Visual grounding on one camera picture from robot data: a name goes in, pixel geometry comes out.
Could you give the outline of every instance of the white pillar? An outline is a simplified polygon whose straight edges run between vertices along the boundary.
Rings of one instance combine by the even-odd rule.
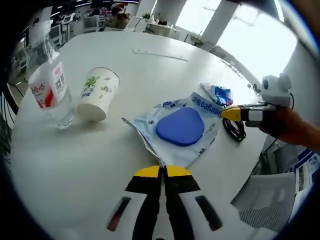
[[[136,11],[137,17],[142,17],[143,14],[151,13],[156,0],[140,0],[138,4],[138,10]]]
[[[237,3],[222,0],[214,12],[201,38],[204,41],[209,41],[213,44],[216,44],[233,17],[237,7]]]

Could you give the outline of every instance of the blue sponge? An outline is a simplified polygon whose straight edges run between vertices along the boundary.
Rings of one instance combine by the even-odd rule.
[[[180,147],[187,147],[198,142],[204,130],[204,121],[191,107],[181,108],[162,118],[155,128],[159,138]]]

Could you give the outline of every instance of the human hand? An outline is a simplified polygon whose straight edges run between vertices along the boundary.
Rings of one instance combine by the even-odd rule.
[[[303,145],[303,138],[308,130],[308,123],[289,107],[280,108],[272,117],[262,122],[247,121],[245,125],[258,127],[262,132],[293,145]]]

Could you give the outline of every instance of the cartoon print on cup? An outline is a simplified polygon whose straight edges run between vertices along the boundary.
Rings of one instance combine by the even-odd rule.
[[[108,86],[101,87],[101,90],[105,91],[106,93],[111,93],[112,92],[112,89],[110,87],[108,87]]]
[[[90,78],[88,78],[86,80],[86,83],[85,83],[85,89],[83,91],[83,94],[82,94],[82,97],[81,98],[84,98],[84,97],[89,97],[90,94],[94,91],[94,88],[95,88],[95,84],[97,82],[97,80],[100,78],[100,76],[98,77],[95,77],[95,76],[92,76]]]

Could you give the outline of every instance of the person's arm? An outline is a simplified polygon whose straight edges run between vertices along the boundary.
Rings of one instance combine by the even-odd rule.
[[[303,121],[300,115],[289,107],[279,109],[274,119],[245,123],[247,127],[258,127],[266,134],[285,143],[302,145],[313,151],[320,151],[320,127]]]
[[[305,135],[302,136],[301,144],[315,152],[320,152],[320,128],[305,123]]]

